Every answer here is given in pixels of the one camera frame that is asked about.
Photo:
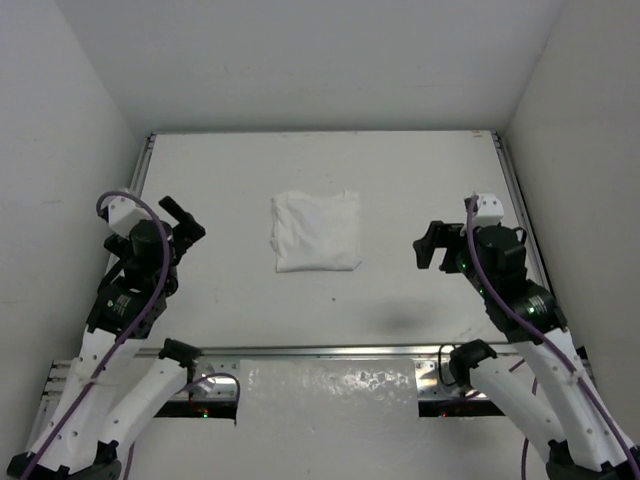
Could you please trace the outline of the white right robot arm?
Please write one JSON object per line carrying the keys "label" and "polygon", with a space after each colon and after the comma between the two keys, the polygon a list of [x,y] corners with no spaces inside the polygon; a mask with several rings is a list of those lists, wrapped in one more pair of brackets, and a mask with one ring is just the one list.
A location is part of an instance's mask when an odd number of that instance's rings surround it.
{"label": "white right robot arm", "polygon": [[414,241],[418,268],[444,249],[440,271],[461,274],[483,300],[491,322],[528,365],[543,398],[498,364],[483,340],[455,347],[447,363],[453,384],[488,397],[523,433],[551,479],[636,479],[639,447],[603,404],[574,348],[553,295],[529,279],[525,232],[501,224],[465,232],[433,221]]}

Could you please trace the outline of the white printed t-shirt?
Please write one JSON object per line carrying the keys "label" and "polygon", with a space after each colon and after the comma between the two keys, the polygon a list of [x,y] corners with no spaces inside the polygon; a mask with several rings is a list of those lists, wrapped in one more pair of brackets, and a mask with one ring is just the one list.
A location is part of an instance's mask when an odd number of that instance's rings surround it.
{"label": "white printed t-shirt", "polygon": [[278,273],[354,271],[362,263],[361,202],[356,192],[276,195],[271,247]]}

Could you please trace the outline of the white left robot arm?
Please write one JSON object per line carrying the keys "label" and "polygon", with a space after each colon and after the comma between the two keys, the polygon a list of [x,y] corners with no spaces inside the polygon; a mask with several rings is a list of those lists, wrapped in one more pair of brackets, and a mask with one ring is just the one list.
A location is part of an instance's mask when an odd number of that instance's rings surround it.
{"label": "white left robot arm", "polygon": [[134,194],[107,192],[96,211],[111,229],[116,257],[97,290],[79,354],[57,407],[27,451],[6,470],[12,479],[116,479],[144,427],[192,380],[200,349],[166,339],[138,384],[114,400],[121,377],[178,288],[177,267],[205,228],[172,197],[159,202],[169,224]]}

